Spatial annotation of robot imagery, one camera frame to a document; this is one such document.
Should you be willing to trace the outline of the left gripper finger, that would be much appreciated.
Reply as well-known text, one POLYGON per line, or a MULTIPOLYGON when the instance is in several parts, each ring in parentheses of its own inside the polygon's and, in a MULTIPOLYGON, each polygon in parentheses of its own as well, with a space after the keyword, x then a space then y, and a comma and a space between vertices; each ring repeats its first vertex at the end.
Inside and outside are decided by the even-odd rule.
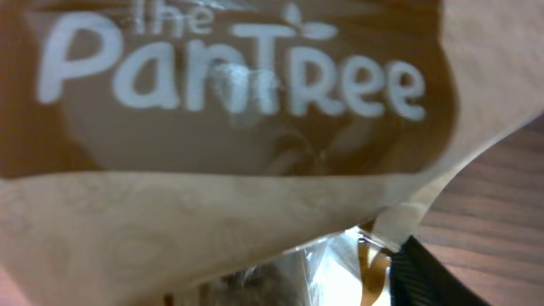
POLYGON ((392 306, 490 306, 414 236, 393 255, 389 278, 392 306))

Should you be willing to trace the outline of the beige PanTree snack pouch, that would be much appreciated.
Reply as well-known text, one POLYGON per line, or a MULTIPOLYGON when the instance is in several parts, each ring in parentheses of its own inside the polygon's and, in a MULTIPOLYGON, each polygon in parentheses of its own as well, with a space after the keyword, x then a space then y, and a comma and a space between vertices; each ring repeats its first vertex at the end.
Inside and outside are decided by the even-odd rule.
POLYGON ((1 302, 193 303, 543 111, 540 1, 4 1, 1 302))

